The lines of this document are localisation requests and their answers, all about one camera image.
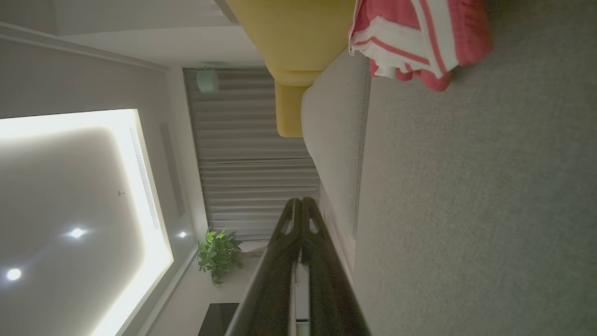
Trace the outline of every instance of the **gray fabric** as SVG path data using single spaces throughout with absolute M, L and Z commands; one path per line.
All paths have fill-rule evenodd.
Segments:
M 240 240 L 269 239 L 289 199 L 319 196 L 303 140 L 278 135 L 272 76 L 217 71 L 220 90 L 203 94 L 196 70 L 184 75 L 208 224 Z
M 595 335 L 597 8 L 500 1 L 447 91 L 375 78 L 355 288 L 373 335 Z
M 371 76 L 367 58 L 342 52 L 303 96 L 304 142 L 338 216 L 356 236 Z

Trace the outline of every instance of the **green lampshade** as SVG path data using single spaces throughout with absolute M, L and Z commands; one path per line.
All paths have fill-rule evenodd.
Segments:
M 202 93 L 212 93 L 220 88 L 215 70 L 197 70 L 197 86 Z

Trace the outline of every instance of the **red stripe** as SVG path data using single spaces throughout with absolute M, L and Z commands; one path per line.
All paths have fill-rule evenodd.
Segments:
M 435 36 L 435 28 L 433 27 L 433 19 L 431 18 L 431 12 L 429 11 L 427 0 L 421 0 L 421 7 L 425 13 L 425 21 L 427 21 L 427 30 L 429 31 L 429 39 L 431 40 L 431 48 L 433 49 L 435 60 L 438 62 L 439 70 L 442 72 L 442 74 L 445 74 L 448 71 L 446 71 L 444 61 L 442 60 L 442 55 L 439 53 L 438 39 Z
M 385 50 L 387 50 L 387 51 L 389 51 L 391 53 L 395 53 L 397 55 L 404 56 L 404 57 L 406 57 L 408 59 L 411 59 L 411 60 L 413 60 L 415 62 L 419 62 L 419 63 L 425 64 L 425 65 L 429 65 L 429 60 L 428 59 L 422 58 L 421 56 L 417 56 L 415 54 L 411 54 L 411 53 L 409 53 L 407 51 L 404 51 L 404 50 L 400 50 L 400 49 L 395 48 L 395 47 L 393 47 L 393 46 L 391 46 L 389 44 L 385 44 L 385 43 L 381 42 L 380 40 L 378 40 L 374 36 L 372 36 L 370 39 L 368 39 L 366 41 L 356 42 L 355 45 L 367 44 L 370 41 L 373 42 L 373 43 L 375 43 L 375 44 L 377 44 L 377 45 L 379 45 L 381 48 L 384 48 Z

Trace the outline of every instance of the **curtain fold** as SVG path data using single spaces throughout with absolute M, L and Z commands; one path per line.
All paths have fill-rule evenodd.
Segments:
M 276 129 L 273 78 L 265 68 L 217 71 L 203 94 L 185 69 L 190 119 L 209 225 L 241 240 L 269 239 L 286 202 L 319 198 L 319 175 L 302 138 Z

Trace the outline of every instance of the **sofa seam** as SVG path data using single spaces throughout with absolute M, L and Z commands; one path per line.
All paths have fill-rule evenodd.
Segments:
M 352 236 L 356 237 L 356 229 L 359 216 L 359 199 L 361 198 L 361 175 L 363 169 L 363 155 L 365 151 L 365 134 L 367 132 L 367 115 L 369 112 L 369 95 L 371 90 L 371 75 L 367 71 L 369 59 L 365 58 L 363 98 L 361 99 L 361 127 L 359 129 L 358 162 L 355 176 L 355 210 L 352 218 Z

